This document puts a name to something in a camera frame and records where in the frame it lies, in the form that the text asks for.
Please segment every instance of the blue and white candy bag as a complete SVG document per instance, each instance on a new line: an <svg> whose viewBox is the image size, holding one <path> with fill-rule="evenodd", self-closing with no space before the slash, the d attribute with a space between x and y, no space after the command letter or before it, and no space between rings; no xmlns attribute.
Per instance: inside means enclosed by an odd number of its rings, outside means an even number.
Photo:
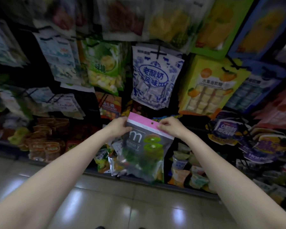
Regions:
<svg viewBox="0 0 286 229"><path fill-rule="evenodd" d="M133 91L131 98L154 110L169 102L184 60L163 51L133 46Z"/></svg>

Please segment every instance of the blue snack box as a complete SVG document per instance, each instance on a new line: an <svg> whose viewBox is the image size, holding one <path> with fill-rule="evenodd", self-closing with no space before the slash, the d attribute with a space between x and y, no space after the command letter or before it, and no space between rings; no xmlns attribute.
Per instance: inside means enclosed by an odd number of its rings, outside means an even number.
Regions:
<svg viewBox="0 0 286 229"><path fill-rule="evenodd" d="M278 65L244 59L242 66L251 70L251 75L240 85L226 103L226 107L248 113L286 77L286 70Z"/></svg>
<svg viewBox="0 0 286 229"><path fill-rule="evenodd" d="M231 58L260 60L285 28L286 0L260 0L228 55Z"/></svg>

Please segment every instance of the left arm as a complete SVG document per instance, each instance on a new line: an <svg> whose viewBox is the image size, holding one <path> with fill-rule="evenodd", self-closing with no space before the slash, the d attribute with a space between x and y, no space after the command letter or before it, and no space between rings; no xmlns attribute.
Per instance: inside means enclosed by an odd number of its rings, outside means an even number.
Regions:
<svg viewBox="0 0 286 229"><path fill-rule="evenodd" d="M127 117L114 119L63 154L0 202L0 229L44 229L94 158L111 138L131 130Z"/></svg>

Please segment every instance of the hand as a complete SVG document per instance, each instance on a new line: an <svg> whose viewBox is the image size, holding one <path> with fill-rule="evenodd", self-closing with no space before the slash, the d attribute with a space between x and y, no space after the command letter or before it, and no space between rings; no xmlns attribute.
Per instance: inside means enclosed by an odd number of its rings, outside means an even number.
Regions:
<svg viewBox="0 0 286 229"><path fill-rule="evenodd" d="M125 127L127 117L119 117L117 119L113 119L104 130L107 131L108 136L111 138L120 137L127 132L132 130L132 127Z"/></svg>
<svg viewBox="0 0 286 229"><path fill-rule="evenodd" d="M189 130L175 117L162 119L157 128L180 139L189 132Z"/></svg>

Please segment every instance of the right hand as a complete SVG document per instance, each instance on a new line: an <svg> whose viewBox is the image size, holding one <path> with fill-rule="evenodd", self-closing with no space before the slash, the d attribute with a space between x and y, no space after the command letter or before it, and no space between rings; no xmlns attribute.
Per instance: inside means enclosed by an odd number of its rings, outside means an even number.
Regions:
<svg viewBox="0 0 286 229"><path fill-rule="evenodd" d="M168 117L168 118L162 119L160 121L160 124L157 126L157 128L180 139L182 139L189 131L175 117Z"/></svg>

